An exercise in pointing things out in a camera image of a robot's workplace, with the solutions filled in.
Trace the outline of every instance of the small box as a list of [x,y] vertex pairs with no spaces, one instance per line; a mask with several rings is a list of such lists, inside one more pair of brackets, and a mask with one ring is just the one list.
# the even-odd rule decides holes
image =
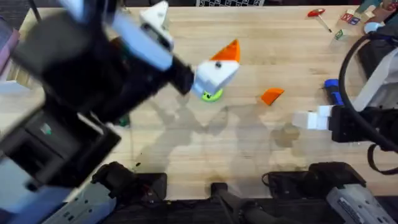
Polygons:
[[354,17],[355,11],[352,9],[348,9],[344,15],[342,15],[341,20],[350,21],[352,17]]
[[345,30],[341,29],[335,34],[336,40],[341,40],[344,37]]
[[359,13],[355,13],[354,16],[348,21],[351,25],[356,25],[361,21],[361,15]]

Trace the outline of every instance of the orange piece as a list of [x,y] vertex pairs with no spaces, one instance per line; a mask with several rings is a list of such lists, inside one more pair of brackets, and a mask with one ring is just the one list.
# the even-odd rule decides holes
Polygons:
[[237,39],[232,41],[228,46],[220,50],[210,60],[235,60],[239,62],[241,59],[241,50]]
[[266,104],[271,105],[284,91],[281,88],[270,88],[261,96],[261,99]]

